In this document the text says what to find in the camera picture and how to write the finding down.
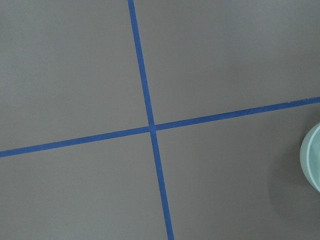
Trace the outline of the green bowl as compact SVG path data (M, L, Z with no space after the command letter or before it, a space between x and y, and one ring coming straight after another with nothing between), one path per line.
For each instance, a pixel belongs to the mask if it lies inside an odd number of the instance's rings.
M300 165L311 186L320 192L320 124L315 125L304 137L300 147Z

